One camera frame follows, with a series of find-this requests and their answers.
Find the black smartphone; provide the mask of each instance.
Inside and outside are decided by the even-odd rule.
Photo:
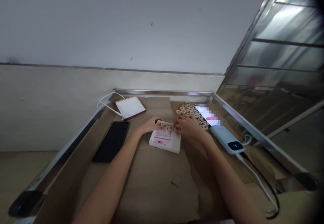
[[[129,122],[113,122],[92,158],[94,163],[109,163],[121,149],[128,130]]]

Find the black plastic corner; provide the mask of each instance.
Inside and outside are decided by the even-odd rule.
[[[29,216],[42,196],[43,193],[39,191],[22,192],[10,206],[8,214],[12,217]]]

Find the person's right hand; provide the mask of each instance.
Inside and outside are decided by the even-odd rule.
[[[201,141],[204,137],[208,136],[206,130],[198,125],[193,115],[181,115],[174,121],[174,126],[180,125],[181,130],[177,130],[176,133],[184,135],[189,138]]]

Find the hand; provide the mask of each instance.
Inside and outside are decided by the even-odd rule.
[[[157,126],[156,125],[156,121],[161,120],[161,121],[165,121],[162,117],[158,116],[158,115],[154,115],[149,117],[148,119],[145,120],[144,123],[142,123],[137,130],[141,133],[141,134],[145,134],[157,129],[162,129],[164,130],[165,128],[163,126]]]
[[[199,142],[201,142],[204,137],[209,136],[209,134],[198,125],[193,115],[190,117],[186,114],[179,116],[179,118],[174,121],[174,126],[176,125],[181,126],[181,130],[176,131],[177,134],[198,140]]]

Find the white box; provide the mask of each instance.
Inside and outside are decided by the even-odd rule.
[[[157,123],[173,125],[173,123],[158,120]],[[163,150],[179,153],[180,151],[181,135],[176,134],[175,130],[154,130],[149,140],[149,145]]]

